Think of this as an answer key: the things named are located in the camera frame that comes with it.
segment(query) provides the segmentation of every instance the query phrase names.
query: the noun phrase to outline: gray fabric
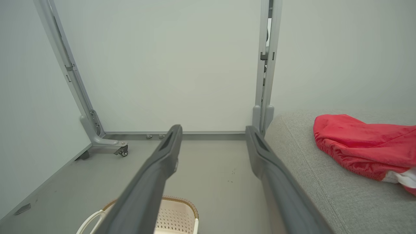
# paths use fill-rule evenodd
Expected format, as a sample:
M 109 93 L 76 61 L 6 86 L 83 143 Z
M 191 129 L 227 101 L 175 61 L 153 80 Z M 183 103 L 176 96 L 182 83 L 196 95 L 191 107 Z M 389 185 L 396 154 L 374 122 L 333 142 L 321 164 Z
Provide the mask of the gray fabric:
M 415 111 L 297 111 L 275 117 L 265 139 L 337 234 L 416 233 L 416 197 L 399 184 L 374 181 L 341 166 L 315 144 L 323 114 L 365 123 L 416 125 Z

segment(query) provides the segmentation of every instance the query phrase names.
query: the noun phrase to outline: metal frame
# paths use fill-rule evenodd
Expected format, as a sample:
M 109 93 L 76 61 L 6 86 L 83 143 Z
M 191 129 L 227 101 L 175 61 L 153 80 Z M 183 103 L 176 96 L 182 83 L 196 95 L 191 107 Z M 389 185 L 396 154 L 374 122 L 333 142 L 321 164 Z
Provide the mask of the metal frame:
M 263 80 L 264 80 L 264 67 L 266 61 L 262 58 L 267 55 L 266 41 L 267 41 L 267 21 L 269 18 L 269 2 L 270 0 L 261 1 L 261 14 L 260 14 L 260 39 L 259 39 L 259 52 L 257 63 L 257 82 L 256 82 L 256 98 L 255 105 L 253 107 L 253 123 L 252 125 L 260 129 L 260 123 L 262 119 L 261 106 L 263 98 Z
M 72 94 L 77 101 L 82 113 L 81 122 L 90 137 L 94 146 L 121 146 L 120 142 L 109 142 L 102 139 L 105 134 L 158 134 L 158 132 L 105 132 L 97 113 L 94 111 L 88 97 L 81 75 L 78 71 L 73 53 L 70 49 L 68 39 L 65 35 L 61 20 L 57 13 L 54 0 L 34 0 L 35 4 L 40 4 L 39 15 L 43 15 L 46 22 L 45 29 L 48 28 L 48 35 L 51 44 L 55 44 L 59 52 L 60 59 L 65 66 L 64 75 L 71 88 Z M 258 51 L 258 70 L 256 80 L 255 105 L 253 107 L 252 125 L 259 131 L 264 132 L 270 124 L 274 107 L 270 105 L 271 86 L 273 83 L 273 73 L 275 69 L 275 54 L 277 51 L 277 40 L 279 36 L 282 0 L 262 0 L 260 14 L 259 32 L 259 51 Z M 266 47 L 268 36 L 267 21 L 272 16 L 272 29 L 270 32 L 270 45 Z M 265 76 L 265 65 L 268 66 Z M 186 132 L 185 134 L 240 134 L 241 132 Z
M 91 140 L 92 146 L 117 147 L 118 150 L 115 153 L 122 154 L 127 152 L 127 141 L 119 142 L 118 140 L 102 138 L 105 133 L 96 112 L 92 109 L 91 101 L 89 100 L 87 91 L 82 83 L 81 75 L 77 69 L 74 56 L 70 50 L 54 1 L 33 0 L 33 2 L 36 6 L 58 63 L 61 67 L 62 65 L 65 67 L 64 69 L 61 69 L 64 73 L 64 77 L 66 77 L 66 82 L 72 95 L 74 96 L 75 102 L 81 112 L 80 122 Z
M 269 127 L 273 120 L 274 106 L 270 105 L 270 98 L 272 94 L 273 76 L 275 73 L 276 65 L 276 53 L 277 45 L 279 41 L 280 32 L 280 20 L 282 18 L 282 1 L 283 0 L 271 0 L 273 1 L 272 9 L 272 25 L 269 40 L 269 53 L 267 56 L 267 71 L 265 79 L 265 89 L 263 93 L 263 102 L 261 106 L 261 121 L 260 132 L 265 134 L 266 129 Z

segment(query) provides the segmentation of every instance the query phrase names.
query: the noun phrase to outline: white basket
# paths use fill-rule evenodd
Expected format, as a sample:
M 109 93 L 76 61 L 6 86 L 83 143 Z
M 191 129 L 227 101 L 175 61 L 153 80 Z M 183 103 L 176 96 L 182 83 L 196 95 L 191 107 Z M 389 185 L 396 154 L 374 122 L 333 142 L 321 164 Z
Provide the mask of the white basket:
M 79 227 L 77 234 L 82 234 L 91 221 L 99 216 L 97 224 L 90 232 L 93 234 L 115 203 L 116 200 L 110 202 L 103 209 L 88 217 Z M 154 234 L 196 234 L 198 223 L 198 211 L 192 202 L 178 197 L 163 196 Z

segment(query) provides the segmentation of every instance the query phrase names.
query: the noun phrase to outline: red cloth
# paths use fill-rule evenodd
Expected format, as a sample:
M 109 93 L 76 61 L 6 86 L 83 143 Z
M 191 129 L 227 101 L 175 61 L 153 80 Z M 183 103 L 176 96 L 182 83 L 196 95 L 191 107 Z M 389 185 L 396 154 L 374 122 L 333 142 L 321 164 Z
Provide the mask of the red cloth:
M 366 124 L 349 115 L 321 115 L 313 127 L 316 145 L 344 168 L 381 181 L 388 171 L 416 167 L 416 126 Z M 416 189 L 407 189 L 416 195 Z

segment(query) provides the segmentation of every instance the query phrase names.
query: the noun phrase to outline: white wall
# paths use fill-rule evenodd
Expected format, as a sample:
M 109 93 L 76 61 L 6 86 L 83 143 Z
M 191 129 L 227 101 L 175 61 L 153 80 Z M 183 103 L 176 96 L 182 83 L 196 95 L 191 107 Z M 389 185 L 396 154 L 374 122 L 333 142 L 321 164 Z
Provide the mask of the white wall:
M 106 132 L 244 131 L 260 0 L 55 0 Z
M 416 1 L 284 0 L 270 104 L 415 108 Z
M 1 219 L 91 142 L 34 3 L 1 1 L 0 32 Z

